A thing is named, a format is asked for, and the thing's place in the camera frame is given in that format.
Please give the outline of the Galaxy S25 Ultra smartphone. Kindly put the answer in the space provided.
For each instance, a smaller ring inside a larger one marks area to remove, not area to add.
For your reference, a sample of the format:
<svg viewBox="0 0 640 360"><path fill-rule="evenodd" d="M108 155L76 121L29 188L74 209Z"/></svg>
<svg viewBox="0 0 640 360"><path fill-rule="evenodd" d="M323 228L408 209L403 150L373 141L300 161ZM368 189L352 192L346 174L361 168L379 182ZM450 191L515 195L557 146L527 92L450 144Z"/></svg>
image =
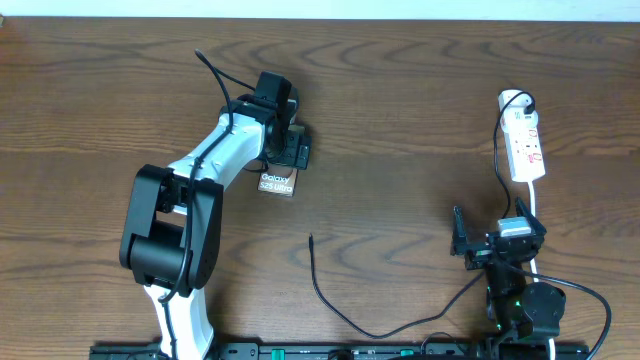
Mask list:
<svg viewBox="0 0 640 360"><path fill-rule="evenodd" d="M274 195L293 197L298 170L290 167L273 166L259 177L257 190Z"/></svg>

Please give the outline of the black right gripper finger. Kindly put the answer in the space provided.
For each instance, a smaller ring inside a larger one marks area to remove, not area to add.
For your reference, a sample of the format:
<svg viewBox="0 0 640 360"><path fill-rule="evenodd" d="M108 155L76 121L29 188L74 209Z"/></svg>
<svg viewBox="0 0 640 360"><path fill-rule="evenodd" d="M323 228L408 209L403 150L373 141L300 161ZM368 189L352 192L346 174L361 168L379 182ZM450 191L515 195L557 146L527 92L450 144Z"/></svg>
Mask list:
<svg viewBox="0 0 640 360"><path fill-rule="evenodd" d="M452 232L452 245L465 245L467 243L467 233L462 215L462 210L459 206L455 206L453 209L453 232Z"/></svg>
<svg viewBox="0 0 640 360"><path fill-rule="evenodd" d="M515 199L515 209L519 217L524 217L527 220L533 233L544 232L544 226L532 214L531 210L525 205L524 201L520 197Z"/></svg>

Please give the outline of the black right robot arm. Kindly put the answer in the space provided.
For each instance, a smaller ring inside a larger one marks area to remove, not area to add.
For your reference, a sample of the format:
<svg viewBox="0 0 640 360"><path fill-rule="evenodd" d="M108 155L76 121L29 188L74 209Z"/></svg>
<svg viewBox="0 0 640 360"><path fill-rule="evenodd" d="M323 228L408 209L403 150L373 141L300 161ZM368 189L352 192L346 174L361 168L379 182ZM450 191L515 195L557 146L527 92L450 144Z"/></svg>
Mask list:
<svg viewBox="0 0 640 360"><path fill-rule="evenodd" d="M485 272L488 317L498 328L484 341L486 356L507 359L520 353L543 359L555 354L549 342L560 333L566 295L548 283L527 281L522 265L538 255L547 230L521 199L515 207L515 217L500 219L497 231L472 242L456 206L450 254L462 256L468 270Z"/></svg>

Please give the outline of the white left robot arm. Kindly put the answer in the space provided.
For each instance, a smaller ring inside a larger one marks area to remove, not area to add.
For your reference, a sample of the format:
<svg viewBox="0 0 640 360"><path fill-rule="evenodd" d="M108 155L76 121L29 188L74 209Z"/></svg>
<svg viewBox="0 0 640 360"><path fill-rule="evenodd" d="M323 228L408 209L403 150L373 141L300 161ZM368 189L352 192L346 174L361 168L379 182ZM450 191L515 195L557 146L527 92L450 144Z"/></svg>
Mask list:
<svg viewBox="0 0 640 360"><path fill-rule="evenodd" d="M299 103L243 96L223 107L218 123L190 153L136 174L119 250L155 307L164 359L204 359L215 338L203 288L216 266L223 196L254 160L304 169L308 136L294 130Z"/></svg>

